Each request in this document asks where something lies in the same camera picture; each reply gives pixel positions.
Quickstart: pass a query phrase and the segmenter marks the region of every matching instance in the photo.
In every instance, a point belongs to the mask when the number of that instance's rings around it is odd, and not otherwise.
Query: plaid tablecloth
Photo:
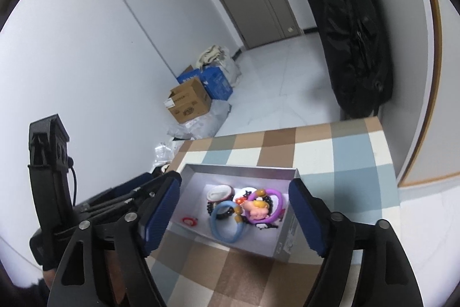
[[[377,118],[187,141],[171,164],[293,167],[331,211],[400,231],[395,173]],[[322,259],[298,230],[288,263],[229,249],[172,225],[148,258],[168,307],[302,306]],[[352,265],[343,306],[351,305],[359,272]]]

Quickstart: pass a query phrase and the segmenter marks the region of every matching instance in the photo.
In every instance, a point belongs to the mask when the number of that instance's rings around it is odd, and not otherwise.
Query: gray storage box
[[[182,186],[179,203],[171,221],[187,230],[206,237],[227,247],[288,261],[297,229],[297,219],[289,205],[289,183],[299,177],[297,169],[270,167],[235,167],[231,165],[186,164],[181,171]],[[241,238],[233,244],[216,240],[211,233],[209,214],[206,209],[206,193],[214,186],[227,184],[234,189],[254,187],[255,189],[276,189],[283,194],[284,218],[278,228],[259,229],[246,225]],[[196,226],[183,223],[183,218],[197,219]],[[236,229],[232,218],[219,220],[219,231],[231,236]]]

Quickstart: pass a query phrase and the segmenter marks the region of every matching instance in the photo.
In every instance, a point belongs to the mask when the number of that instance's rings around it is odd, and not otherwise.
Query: blue box
[[[194,69],[193,71],[181,74],[177,80],[182,84],[194,77],[199,77],[211,99],[226,101],[233,93],[233,89],[227,78],[217,66],[208,66],[203,72],[199,69]]]

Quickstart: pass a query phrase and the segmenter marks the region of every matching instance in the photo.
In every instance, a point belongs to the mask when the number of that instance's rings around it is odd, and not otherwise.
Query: silver bolt
[[[390,228],[390,223],[386,220],[379,220],[379,227],[382,229],[389,229]]]
[[[83,220],[81,223],[78,224],[78,227],[81,230],[88,229],[90,227],[91,223],[88,220]]]
[[[344,219],[344,215],[342,215],[340,212],[332,212],[331,219],[334,221],[342,221]]]
[[[137,219],[137,213],[135,213],[135,212],[128,212],[125,215],[125,221],[127,221],[127,222],[134,221],[135,219]]]

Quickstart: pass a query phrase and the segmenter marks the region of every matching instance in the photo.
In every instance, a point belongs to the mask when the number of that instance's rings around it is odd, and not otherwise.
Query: black bag
[[[376,0],[310,0],[332,89],[352,118],[367,117],[392,97],[393,66]]]

